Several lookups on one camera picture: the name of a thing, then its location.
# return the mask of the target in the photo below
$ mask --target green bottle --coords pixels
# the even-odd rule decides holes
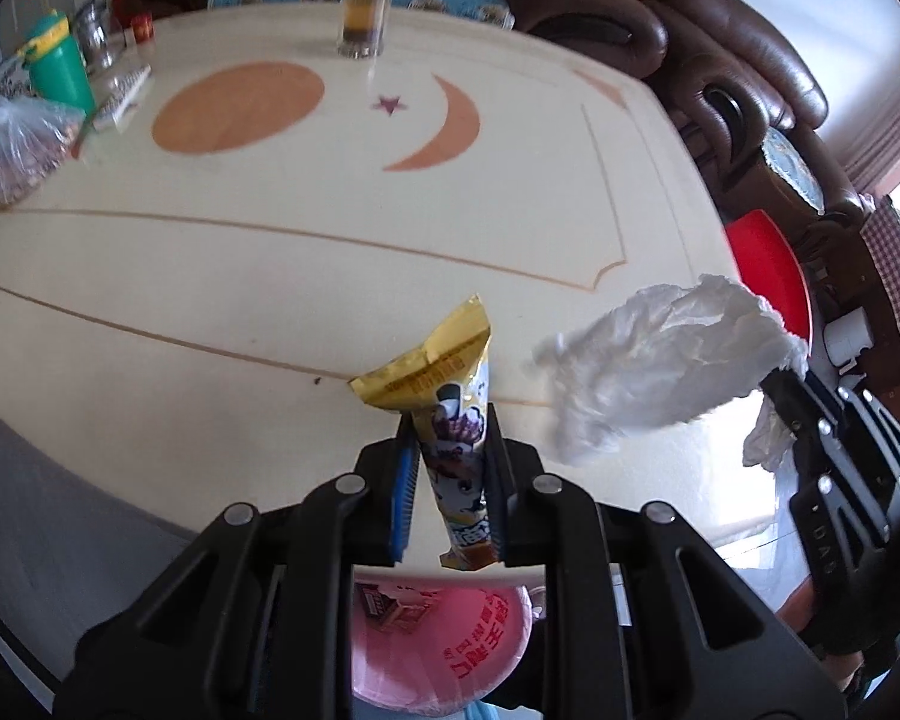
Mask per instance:
[[[42,98],[82,108],[87,116],[94,112],[97,104],[66,16],[50,11],[31,30],[22,51],[31,83]]]

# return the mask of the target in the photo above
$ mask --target wooden tabletop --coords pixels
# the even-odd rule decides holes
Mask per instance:
[[[0,214],[0,418],[88,482],[202,529],[298,502],[396,417],[346,382],[480,293],[490,397],[543,446],[533,350],[636,290],[736,276],[720,220],[650,91],[526,36],[396,11],[377,61],[336,55],[338,6],[161,20],[151,88]],[[773,516],[743,469],[759,398],[627,440],[599,500],[662,498],[726,541]],[[439,567],[421,474],[401,576]]]

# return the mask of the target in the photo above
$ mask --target white tissue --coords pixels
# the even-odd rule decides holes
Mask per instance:
[[[554,338],[554,459],[585,463],[620,437],[687,422],[745,397],[776,368],[806,375],[807,344],[770,303],[725,276],[640,290],[586,332]]]
[[[744,466],[763,466],[764,470],[775,473],[796,440],[773,408],[773,401],[764,395],[756,425],[744,439]]]

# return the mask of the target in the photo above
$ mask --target snack package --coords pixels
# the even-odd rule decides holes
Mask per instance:
[[[357,594],[367,622],[385,634],[412,634],[426,613],[439,604],[439,593],[400,584],[357,583]]]
[[[421,346],[350,382],[367,405],[410,412],[450,536],[447,568],[496,562],[484,500],[490,321],[474,295]]]

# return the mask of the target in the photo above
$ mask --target crescent moon design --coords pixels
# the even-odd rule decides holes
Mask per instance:
[[[585,73],[583,70],[574,69],[573,73],[576,74],[576,76],[581,77],[612,103],[617,103],[617,105],[626,110],[626,100],[624,100],[624,95],[615,86],[607,83],[607,81],[597,79],[597,77],[591,76],[591,74]]]
[[[442,165],[463,154],[477,140],[480,134],[480,113],[473,100],[460,87],[436,73],[434,79],[447,98],[447,116],[443,127],[420,151],[384,167],[385,172],[424,170],[425,167]]]
[[[323,81],[293,62],[254,62],[180,90],[151,129],[166,151],[197,156],[249,146],[291,127],[323,99]]]

